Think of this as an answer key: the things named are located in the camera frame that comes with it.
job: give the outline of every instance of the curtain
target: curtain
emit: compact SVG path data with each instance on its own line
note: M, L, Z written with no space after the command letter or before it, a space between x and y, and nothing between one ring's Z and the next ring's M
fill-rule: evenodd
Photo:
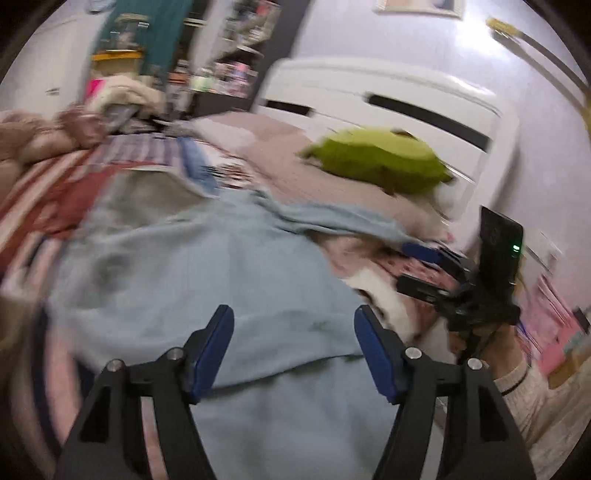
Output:
M150 26L138 38L145 47L142 73L156 65L164 72L170 71L183 20L191 10L193 0L118 0L100 34L97 48L103 38L109 39L116 30L115 20L121 14L139 14L150 18Z

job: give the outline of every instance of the green cushion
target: green cushion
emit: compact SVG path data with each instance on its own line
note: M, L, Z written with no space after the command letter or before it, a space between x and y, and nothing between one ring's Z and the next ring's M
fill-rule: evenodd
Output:
M373 183L387 193L424 193L453 179L433 149L404 132L344 130L300 155L316 157L333 175Z

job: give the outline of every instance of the picture frame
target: picture frame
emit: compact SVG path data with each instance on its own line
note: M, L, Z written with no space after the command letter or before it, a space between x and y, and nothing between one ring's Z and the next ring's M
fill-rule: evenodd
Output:
M418 13L462 18L465 0L376 0L378 13Z

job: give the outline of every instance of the sweater sleeve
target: sweater sleeve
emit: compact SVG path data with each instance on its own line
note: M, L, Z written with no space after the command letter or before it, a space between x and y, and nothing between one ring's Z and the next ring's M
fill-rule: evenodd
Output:
M591 362L551 390L536 365L525 359L495 380L522 433L538 480L550 479L567 459L591 420Z

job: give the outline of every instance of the light blue blanket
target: light blue blanket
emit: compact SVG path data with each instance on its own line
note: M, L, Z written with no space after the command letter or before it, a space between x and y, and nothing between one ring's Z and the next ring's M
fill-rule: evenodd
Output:
M212 198L170 173L125 171L68 247L51 314L101 369L153 360L232 306L215 390L194 409L218 478L369 479L396 408L360 356L360 299L305 231L412 240L353 206L285 206L251 191Z

